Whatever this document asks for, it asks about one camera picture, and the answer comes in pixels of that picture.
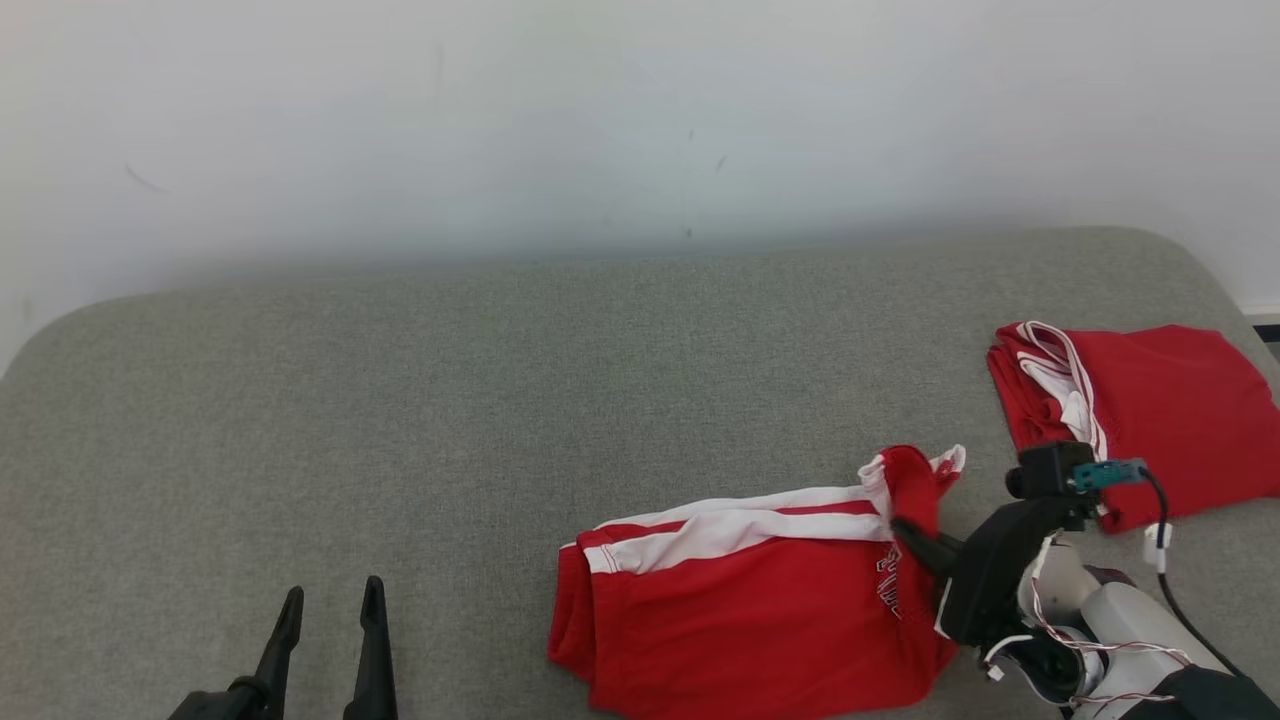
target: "red garment with white stripe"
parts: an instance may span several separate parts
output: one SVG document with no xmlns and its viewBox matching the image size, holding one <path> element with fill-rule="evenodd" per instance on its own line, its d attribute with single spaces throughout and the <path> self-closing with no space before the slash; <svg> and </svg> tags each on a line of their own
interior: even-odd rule
<svg viewBox="0 0 1280 720">
<path fill-rule="evenodd" d="M 1027 322 L 996 338 L 987 365 L 1019 450 L 1075 439 L 1098 460 L 1142 457 L 1175 518 L 1280 495 L 1280 410 L 1262 374 L 1221 334 Z M 1108 532 L 1160 519 L 1146 484 L 1107 488 L 1102 498 Z"/>
<path fill-rule="evenodd" d="M 561 548 L 548 655 L 593 707 L 643 720 L 806 720 L 922 700 L 954 644 L 933 578 L 893 541 L 937 532 L 964 465 L 891 447 L 860 486 L 704 500 Z"/>
</svg>

